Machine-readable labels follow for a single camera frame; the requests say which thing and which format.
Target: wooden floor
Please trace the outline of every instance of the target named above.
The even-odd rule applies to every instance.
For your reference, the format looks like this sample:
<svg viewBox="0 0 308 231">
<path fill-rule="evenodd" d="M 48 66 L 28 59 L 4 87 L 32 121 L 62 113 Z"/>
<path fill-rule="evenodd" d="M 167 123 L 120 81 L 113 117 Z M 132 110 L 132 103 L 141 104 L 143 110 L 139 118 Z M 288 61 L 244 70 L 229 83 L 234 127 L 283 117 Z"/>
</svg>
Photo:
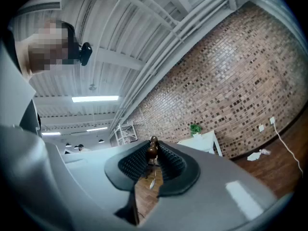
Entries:
<svg viewBox="0 0 308 231">
<path fill-rule="evenodd" d="M 282 136 L 289 149 L 294 152 L 304 169 L 308 157 L 308 110 L 306 110 L 299 120 Z M 271 155 L 261 155 L 256 161 L 247 161 L 247 158 L 235 160 L 234 162 L 251 173 L 267 185 L 278 198 L 292 192 L 301 178 L 301 172 L 297 167 L 297 162 L 287 151 L 278 139 L 266 147 L 271 151 Z M 159 187 L 163 184 L 160 168 L 156 168 L 156 184 L 153 189 L 149 189 L 154 173 L 148 179 L 140 178 L 135 186 L 136 202 L 140 221 L 150 213 L 158 202 L 157 194 Z"/>
</svg>

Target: fluorescent light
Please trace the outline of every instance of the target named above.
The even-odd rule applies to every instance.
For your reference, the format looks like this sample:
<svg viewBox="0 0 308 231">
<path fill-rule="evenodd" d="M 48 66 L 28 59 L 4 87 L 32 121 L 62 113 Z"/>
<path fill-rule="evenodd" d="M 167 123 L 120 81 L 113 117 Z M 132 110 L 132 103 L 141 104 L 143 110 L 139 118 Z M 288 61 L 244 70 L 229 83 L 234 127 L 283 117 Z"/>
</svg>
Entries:
<svg viewBox="0 0 308 231">
<path fill-rule="evenodd" d="M 61 135 L 59 132 L 54 132 L 54 133 L 42 133 L 42 135 Z"/>
<path fill-rule="evenodd" d="M 107 129 L 108 127 L 105 128 L 93 128 L 93 129 L 87 129 L 87 132 L 91 132 L 91 131 L 96 131 L 96 130 L 103 130 L 103 129 Z"/>
<path fill-rule="evenodd" d="M 96 102 L 96 101 L 116 101 L 119 96 L 89 96 L 89 97 L 72 97 L 74 103 L 79 102 Z"/>
</svg>

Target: wall socket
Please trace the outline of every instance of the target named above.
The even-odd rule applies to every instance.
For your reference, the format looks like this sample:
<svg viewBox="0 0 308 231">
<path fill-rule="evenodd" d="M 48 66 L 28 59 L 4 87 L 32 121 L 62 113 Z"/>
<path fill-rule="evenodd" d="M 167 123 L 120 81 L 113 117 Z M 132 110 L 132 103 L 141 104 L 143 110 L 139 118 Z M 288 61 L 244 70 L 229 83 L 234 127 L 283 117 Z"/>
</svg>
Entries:
<svg viewBox="0 0 308 231">
<path fill-rule="evenodd" d="M 263 124 L 259 126 L 259 130 L 260 130 L 260 132 L 262 132 L 264 130 L 264 125 Z"/>
<path fill-rule="evenodd" d="M 274 123 L 275 123 L 275 117 L 272 117 L 272 118 L 270 119 L 270 123 L 271 123 L 271 124 L 274 124 Z"/>
</svg>

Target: potted plant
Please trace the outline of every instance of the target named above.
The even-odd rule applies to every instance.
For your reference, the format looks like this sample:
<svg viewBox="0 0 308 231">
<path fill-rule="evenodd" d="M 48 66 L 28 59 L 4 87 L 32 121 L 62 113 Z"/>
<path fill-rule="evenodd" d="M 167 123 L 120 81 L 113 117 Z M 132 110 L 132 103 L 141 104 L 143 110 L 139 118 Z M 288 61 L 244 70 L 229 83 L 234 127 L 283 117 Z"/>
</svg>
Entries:
<svg viewBox="0 0 308 231">
<path fill-rule="evenodd" d="M 200 127 L 199 125 L 197 124 L 191 124 L 191 135 L 192 136 L 197 136 L 198 134 L 200 134 L 202 130 L 202 127 Z"/>
</svg>

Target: white table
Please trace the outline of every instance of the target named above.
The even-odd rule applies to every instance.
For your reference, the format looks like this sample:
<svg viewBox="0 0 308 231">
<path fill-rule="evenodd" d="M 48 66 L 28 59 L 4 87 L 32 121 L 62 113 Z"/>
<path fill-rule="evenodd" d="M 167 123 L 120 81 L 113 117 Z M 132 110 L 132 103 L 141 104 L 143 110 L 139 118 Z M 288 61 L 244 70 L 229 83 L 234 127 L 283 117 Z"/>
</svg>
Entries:
<svg viewBox="0 0 308 231">
<path fill-rule="evenodd" d="M 218 155 L 222 156 L 214 130 L 208 133 L 195 135 L 190 139 L 179 141 L 178 144 L 185 145 L 199 151 L 209 152 L 211 154 L 215 154 L 213 148 L 216 146 Z"/>
</svg>

